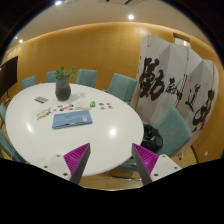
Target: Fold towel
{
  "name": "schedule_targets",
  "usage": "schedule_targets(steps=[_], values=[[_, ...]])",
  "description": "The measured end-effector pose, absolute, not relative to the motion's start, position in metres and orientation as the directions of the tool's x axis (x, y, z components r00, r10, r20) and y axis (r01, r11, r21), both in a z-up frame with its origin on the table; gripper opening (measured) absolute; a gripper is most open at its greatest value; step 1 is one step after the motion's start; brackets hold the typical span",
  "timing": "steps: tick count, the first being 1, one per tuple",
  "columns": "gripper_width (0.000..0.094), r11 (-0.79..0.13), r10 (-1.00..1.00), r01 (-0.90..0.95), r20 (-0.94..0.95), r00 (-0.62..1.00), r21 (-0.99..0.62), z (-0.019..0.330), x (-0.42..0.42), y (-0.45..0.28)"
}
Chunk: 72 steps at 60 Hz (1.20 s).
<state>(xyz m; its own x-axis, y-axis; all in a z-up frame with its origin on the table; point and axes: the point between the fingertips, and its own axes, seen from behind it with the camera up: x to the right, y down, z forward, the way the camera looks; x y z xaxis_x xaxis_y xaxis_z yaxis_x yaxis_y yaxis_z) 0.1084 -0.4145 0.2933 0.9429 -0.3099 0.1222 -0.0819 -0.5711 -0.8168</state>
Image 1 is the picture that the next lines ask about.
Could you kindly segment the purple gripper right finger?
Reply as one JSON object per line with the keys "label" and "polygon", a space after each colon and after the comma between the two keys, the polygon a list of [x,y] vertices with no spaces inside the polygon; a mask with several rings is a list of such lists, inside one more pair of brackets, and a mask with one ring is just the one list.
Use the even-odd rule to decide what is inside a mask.
{"label": "purple gripper right finger", "polygon": [[136,162],[143,185],[150,184],[181,170],[181,167],[167,155],[157,155],[137,144],[132,144],[132,156]]}

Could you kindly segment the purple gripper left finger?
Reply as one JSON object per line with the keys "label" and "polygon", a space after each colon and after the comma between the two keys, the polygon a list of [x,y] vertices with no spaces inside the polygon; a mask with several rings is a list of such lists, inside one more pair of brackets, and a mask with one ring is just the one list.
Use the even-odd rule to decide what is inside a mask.
{"label": "purple gripper left finger", "polygon": [[89,156],[90,144],[87,143],[64,155],[54,155],[41,168],[78,185]]}

